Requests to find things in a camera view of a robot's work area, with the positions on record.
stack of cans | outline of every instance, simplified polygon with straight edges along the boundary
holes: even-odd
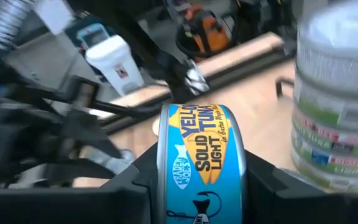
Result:
[[[300,25],[292,158],[322,187],[358,190],[358,1]]]

white plastic bucket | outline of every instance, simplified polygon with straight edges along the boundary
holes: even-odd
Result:
[[[100,70],[121,96],[144,84],[129,45],[118,35],[88,49],[85,59]]]

blue tuna can label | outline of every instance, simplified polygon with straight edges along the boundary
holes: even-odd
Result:
[[[242,223],[246,160],[232,113],[222,105],[167,105],[161,119],[160,223]]]

fish illustration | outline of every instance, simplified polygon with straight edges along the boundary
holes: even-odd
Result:
[[[209,199],[206,199],[204,201],[197,201],[194,200],[193,204],[197,208],[197,216],[195,217],[193,224],[209,224],[209,218],[206,214],[206,211],[209,207],[209,204],[211,202]]]
[[[173,162],[172,176],[180,189],[185,189],[191,179],[190,161],[187,157],[187,149],[184,145],[175,145],[178,156]]]

wooden board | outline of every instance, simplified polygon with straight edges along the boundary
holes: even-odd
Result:
[[[281,42],[280,38],[276,35],[267,34],[210,58],[198,66],[204,75],[208,76],[214,72],[241,63],[248,58],[269,51],[272,47]],[[267,141],[264,140],[264,138],[268,139],[273,136],[273,138],[278,141],[280,139],[279,135],[283,132],[275,130],[273,126],[266,129],[264,126],[267,124],[267,121],[262,117],[264,116],[263,114],[270,114],[272,107],[277,104],[275,80],[278,77],[293,78],[294,76],[293,62],[287,62],[191,103],[204,105],[222,104],[228,106],[239,123],[245,147],[258,156],[266,157],[269,162],[277,164],[278,166],[288,167],[285,161],[288,162],[289,154],[287,157],[282,156],[281,160],[272,160],[277,157],[269,154],[271,145],[268,145]],[[168,90],[163,87],[150,86],[115,100],[112,103],[133,106],[164,94],[167,91]],[[117,147],[130,149],[134,152],[136,157],[139,157],[150,146],[157,142],[158,137],[152,131],[152,123],[156,118],[157,117],[149,119],[123,130],[120,133],[110,136],[110,139]],[[79,178],[75,181],[75,187],[97,187],[105,182],[106,180]]]

